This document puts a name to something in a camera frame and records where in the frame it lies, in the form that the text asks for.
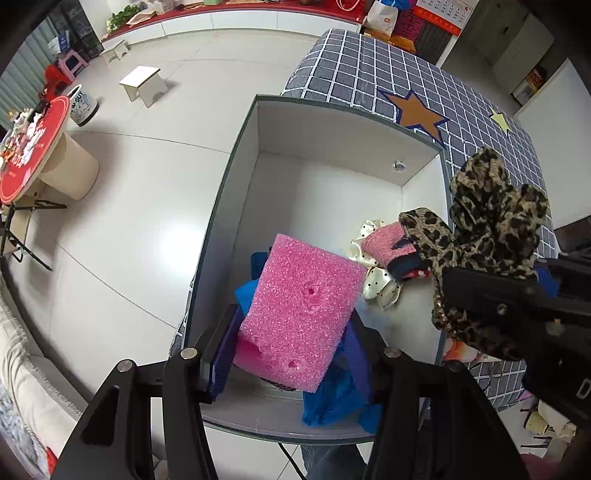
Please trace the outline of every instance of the leopard print scarf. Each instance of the leopard print scarf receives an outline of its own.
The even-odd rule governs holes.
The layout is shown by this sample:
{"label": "leopard print scarf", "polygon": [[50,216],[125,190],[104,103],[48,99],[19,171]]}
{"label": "leopard print scarf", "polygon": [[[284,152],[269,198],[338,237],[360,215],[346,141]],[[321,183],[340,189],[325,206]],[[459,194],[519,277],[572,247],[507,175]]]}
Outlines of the leopard print scarf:
{"label": "leopard print scarf", "polygon": [[446,304],[441,274],[444,267],[462,267],[535,281],[533,253],[540,241],[536,230],[543,223],[548,199],[535,186],[516,189],[509,184],[502,160],[490,147],[466,162],[453,177],[450,191],[454,232],[426,208],[398,218],[436,281],[433,323],[481,352],[519,360],[517,345],[497,326]]}

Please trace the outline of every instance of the floor tile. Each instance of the floor tile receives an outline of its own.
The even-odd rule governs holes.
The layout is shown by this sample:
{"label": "floor tile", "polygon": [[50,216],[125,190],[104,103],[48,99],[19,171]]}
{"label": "floor tile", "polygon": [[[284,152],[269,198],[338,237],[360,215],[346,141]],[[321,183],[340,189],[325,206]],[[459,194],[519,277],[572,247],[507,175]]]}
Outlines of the floor tile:
{"label": "floor tile", "polygon": [[117,63],[113,60],[109,66],[147,65],[151,62],[189,60],[208,45],[218,35],[215,30],[181,33],[169,37],[148,40],[129,46],[129,53]]}
{"label": "floor tile", "polygon": [[140,111],[124,133],[231,152],[254,96],[278,95],[292,71],[243,61],[186,62],[169,78],[176,86]]}
{"label": "floor tile", "polygon": [[[121,64],[114,64],[115,61],[106,66],[102,59],[95,59],[78,75],[74,85],[82,84],[83,91],[99,102],[99,109],[82,127],[69,119],[66,131],[121,133],[133,117],[141,109],[145,109],[141,98],[131,102],[125,89],[119,84],[119,81],[137,67],[139,62],[134,62],[131,56],[129,60],[125,56]],[[165,81],[181,65],[179,61],[151,62],[151,66],[161,68],[160,76]]]}
{"label": "floor tile", "polygon": [[[363,457],[363,460],[365,461],[365,463],[368,463],[368,461],[369,461],[369,455],[371,454],[371,449],[372,449],[373,445],[374,445],[373,442],[359,443],[357,445],[357,448],[359,449],[359,451],[361,453],[361,457]],[[304,466],[304,459],[301,456],[301,447],[297,446],[296,450],[291,455],[291,457],[296,462],[295,464],[300,468],[300,471],[305,475],[306,474],[306,467]],[[285,467],[285,469],[283,470],[283,473],[278,478],[278,480],[300,480],[300,476],[297,474],[296,470],[293,468],[293,465],[291,463],[288,463],[287,466]]]}
{"label": "floor tile", "polygon": [[287,458],[276,443],[205,428],[219,480],[277,480]]}
{"label": "floor tile", "polygon": [[[306,467],[304,466],[304,459],[301,457],[301,447],[297,446],[295,451],[292,453],[291,458],[293,458],[294,461],[296,462],[295,464],[300,469],[300,472],[302,472],[305,475],[306,474]],[[278,480],[301,480],[301,479],[300,479],[300,476],[297,474],[296,469],[294,469],[293,465],[288,460],[288,463],[285,466],[285,469],[283,470],[283,473],[278,478]]]}
{"label": "floor tile", "polygon": [[53,297],[64,252],[51,238],[40,231],[33,220],[29,222],[25,244],[53,269],[53,271],[46,270],[26,254],[21,263],[12,257],[8,260],[12,280],[17,288],[16,296],[26,308],[25,317],[31,321],[28,326],[35,340],[43,343],[43,340],[49,336]]}
{"label": "floor tile", "polygon": [[37,220],[103,282],[177,326],[228,155],[149,138],[72,137],[100,162],[99,177],[84,199]]}
{"label": "floor tile", "polygon": [[50,341],[67,370],[95,392],[113,367],[166,360],[174,329],[137,308],[69,255],[61,261]]}
{"label": "floor tile", "polygon": [[279,31],[229,30],[201,48],[193,58],[275,63],[294,70],[317,40],[317,37]]}

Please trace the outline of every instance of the gray checkered fabric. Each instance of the gray checkered fabric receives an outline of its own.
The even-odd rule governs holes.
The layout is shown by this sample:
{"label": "gray checkered fabric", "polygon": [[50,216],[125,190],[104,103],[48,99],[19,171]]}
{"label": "gray checkered fabric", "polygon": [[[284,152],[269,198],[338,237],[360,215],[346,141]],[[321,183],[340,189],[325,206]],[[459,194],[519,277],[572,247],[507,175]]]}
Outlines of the gray checkered fabric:
{"label": "gray checkered fabric", "polygon": [[[513,186],[529,183],[545,192],[531,138],[513,117],[503,112],[511,129],[507,136],[490,119],[493,110],[502,110],[487,98],[435,65],[379,40],[345,30],[327,31],[290,77],[282,95],[339,103],[395,122],[396,106],[378,90],[406,96],[409,89],[425,106],[449,118],[439,126],[446,149],[443,176],[447,183],[486,144],[503,156]],[[418,128],[414,132],[425,135]],[[541,241],[536,255],[555,258],[550,212],[538,233]],[[490,366],[482,364],[470,370],[479,384],[490,381]],[[495,407],[503,409],[523,392],[525,362],[495,362],[492,368],[493,380],[486,395]]]}
{"label": "gray checkered fabric", "polygon": [[501,411],[518,402],[525,362],[473,362],[467,366],[492,406]]}

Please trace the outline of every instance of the orange star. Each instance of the orange star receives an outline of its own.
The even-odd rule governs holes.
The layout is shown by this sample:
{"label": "orange star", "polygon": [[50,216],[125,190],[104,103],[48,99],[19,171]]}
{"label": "orange star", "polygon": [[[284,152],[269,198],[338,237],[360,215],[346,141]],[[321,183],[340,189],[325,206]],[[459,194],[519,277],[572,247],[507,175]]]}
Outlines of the orange star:
{"label": "orange star", "polygon": [[412,89],[408,91],[406,97],[400,97],[381,90],[379,92],[396,106],[396,123],[398,125],[410,129],[420,128],[443,145],[441,132],[437,126],[447,122],[449,118],[427,108]]}

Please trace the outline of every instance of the metal screw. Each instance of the metal screw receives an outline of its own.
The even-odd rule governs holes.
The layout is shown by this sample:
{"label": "metal screw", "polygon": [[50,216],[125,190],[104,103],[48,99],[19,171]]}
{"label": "metal screw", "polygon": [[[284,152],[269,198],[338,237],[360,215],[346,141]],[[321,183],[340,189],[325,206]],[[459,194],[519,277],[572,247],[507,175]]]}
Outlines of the metal screw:
{"label": "metal screw", "polygon": [[122,360],[117,364],[117,370],[119,370],[121,373],[128,372],[133,366],[134,363],[131,360]]}
{"label": "metal screw", "polygon": [[398,350],[397,348],[386,347],[384,349],[384,355],[387,356],[388,358],[398,358],[401,353],[402,352],[400,350]]}
{"label": "metal screw", "polygon": [[496,307],[496,314],[500,315],[501,317],[507,315],[507,305],[504,303],[499,303]]}
{"label": "metal screw", "polygon": [[191,360],[197,356],[197,350],[195,350],[192,346],[186,348],[181,351],[181,357],[185,360]]}

